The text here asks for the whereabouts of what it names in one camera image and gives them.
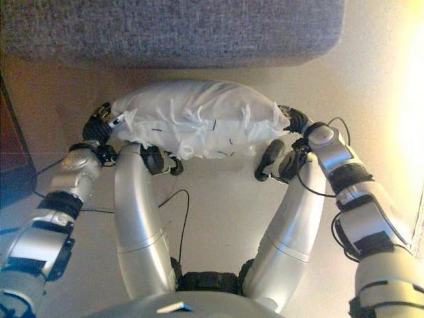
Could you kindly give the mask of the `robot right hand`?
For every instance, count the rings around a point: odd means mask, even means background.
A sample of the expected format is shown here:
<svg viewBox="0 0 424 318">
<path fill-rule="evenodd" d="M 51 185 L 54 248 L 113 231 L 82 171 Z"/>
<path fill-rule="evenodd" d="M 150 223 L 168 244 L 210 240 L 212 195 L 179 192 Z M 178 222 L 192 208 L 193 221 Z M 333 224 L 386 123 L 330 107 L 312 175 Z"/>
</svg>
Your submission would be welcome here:
<svg viewBox="0 0 424 318">
<path fill-rule="evenodd" d="M 309 117 L 293 107 L 279 105 L 278 108 L 282 114 L 287 117 L 290 123 L 284 131 L 303 134 L 304 129 L 309 122 Z"/>
</svg>

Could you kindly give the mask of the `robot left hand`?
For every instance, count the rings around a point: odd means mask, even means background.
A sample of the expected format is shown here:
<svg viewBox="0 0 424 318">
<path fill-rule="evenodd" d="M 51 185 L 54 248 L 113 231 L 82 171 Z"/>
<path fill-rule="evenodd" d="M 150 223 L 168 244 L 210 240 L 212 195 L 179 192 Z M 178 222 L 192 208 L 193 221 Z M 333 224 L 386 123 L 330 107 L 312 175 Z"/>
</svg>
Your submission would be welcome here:
<svg viewBox="0 0 424 318">
<path fill-rule="evenodd" d="M 83 140 L 104 145 L 110 139 L 114 128 L 125 120 L 123 113 L 112 115 L 112 106 L 106 102 L 96 108 L 83 128 Z"/>
</svg>

